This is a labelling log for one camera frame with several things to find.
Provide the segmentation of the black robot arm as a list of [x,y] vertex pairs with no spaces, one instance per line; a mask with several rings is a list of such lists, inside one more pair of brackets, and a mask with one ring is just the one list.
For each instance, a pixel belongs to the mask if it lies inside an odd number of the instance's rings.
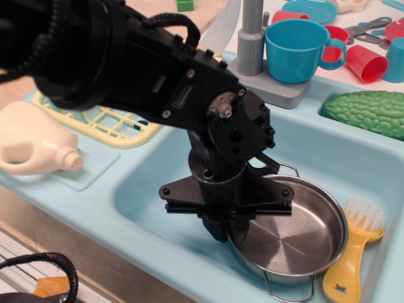
[[31,76],[63,109],[96,105],[185,129],[191,176],[160,188],[169,213],[194,213],[218,241],[261,215],[292,213],[270,112],[186,16],[147,18],[124,1],[2,1],[1,81]]

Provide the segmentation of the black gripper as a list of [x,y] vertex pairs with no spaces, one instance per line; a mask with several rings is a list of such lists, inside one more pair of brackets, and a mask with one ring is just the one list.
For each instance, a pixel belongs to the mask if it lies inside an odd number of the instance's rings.
[[[294,190],[243,170],[224,182],[205,182],[190,176],[162,186],[159,195],[166,201],[167,213],[196,214],[216,241],[227,242],[230,236],[239,244],[246,241],[250,220],[256,216],[290,216]],[[230,226],[214,221],[230,221]]]

